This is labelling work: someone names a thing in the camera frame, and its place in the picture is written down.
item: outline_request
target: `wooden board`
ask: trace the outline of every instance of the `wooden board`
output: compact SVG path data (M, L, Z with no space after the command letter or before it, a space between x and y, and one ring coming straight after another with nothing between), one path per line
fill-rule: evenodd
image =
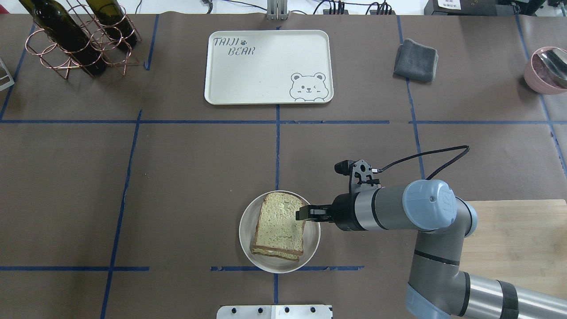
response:
M479 216L460 269L567 299L564 200L470 202Z

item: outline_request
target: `green glass bottle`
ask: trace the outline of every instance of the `green glass bottle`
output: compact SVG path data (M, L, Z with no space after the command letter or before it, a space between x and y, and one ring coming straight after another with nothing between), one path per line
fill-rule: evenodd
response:
M84 65L83 70L98 75L106 70L100 52L90 45L90 39L71 18L67 10L55 0L31 0L33 18L45 33L66 51L75 52L71 58Z
M33 15L33 3L31 0L20 0L20 3L28 10L29 14Z
M120 5L116 0L87 0L88 6L91 7L92 12L96 15L97 19L105 26L114 26L114 28L106 28L106 32L112 39L118 40L120 33L130 45L131 48L138 43L138 37L134 32L134 28L130 22L124 18L124 13L120 9ZM127 51L128 46L124 43L118 45L122 51Z

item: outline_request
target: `pink cup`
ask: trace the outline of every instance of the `pink cup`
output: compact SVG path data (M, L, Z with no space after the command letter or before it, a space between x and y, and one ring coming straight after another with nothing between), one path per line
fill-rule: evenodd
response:
M542 94L559 94L567 92L567 89L559 86L547 73L546 67L538 56L538 53L555 49L555 47L543 47L537 49L531 55L524 70L524 79L532 90Z

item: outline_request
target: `bear face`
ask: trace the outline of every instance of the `bear face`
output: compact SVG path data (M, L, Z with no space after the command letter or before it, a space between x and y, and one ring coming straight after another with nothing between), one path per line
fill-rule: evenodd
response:
M323 73L306 76L294 73L291 75L291 81L293 84L291 90L289 90L289 95L296 101L322 101L329 95L329 90L325 86L325 74Z

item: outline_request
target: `white label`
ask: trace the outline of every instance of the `white label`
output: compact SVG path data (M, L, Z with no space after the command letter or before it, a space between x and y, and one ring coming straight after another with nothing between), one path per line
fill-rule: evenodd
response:
M437 0L439 7L460 10L460 0Z

